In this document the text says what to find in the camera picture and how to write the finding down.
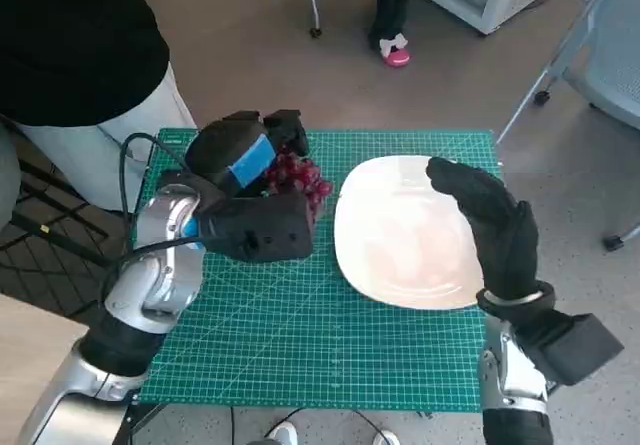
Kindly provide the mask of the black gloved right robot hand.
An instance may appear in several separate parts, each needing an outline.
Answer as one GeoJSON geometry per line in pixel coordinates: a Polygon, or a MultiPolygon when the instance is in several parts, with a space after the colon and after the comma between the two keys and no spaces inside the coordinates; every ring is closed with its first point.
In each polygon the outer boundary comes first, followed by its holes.
{"type": "Polygon", "coordinates": [[[426,174],[439,193],[452,196],[472,230],[484,288],[515,301],[539,290],[538,228],[530,204],[518,201],[496,176],[440,157],[426,174]]]}

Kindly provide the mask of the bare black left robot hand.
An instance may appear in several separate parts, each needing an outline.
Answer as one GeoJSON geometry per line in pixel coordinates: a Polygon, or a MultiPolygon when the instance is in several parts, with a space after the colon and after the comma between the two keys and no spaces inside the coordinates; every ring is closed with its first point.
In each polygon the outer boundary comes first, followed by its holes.
{"type": "Polygon", "coordinates": [[[185,152],[185,163],[225,194],[253,197],[267,192],[267,170],[281,152],[309,154],[301,112],[281,109],[261,116],[241,110],[201,129],[185,152]]]}

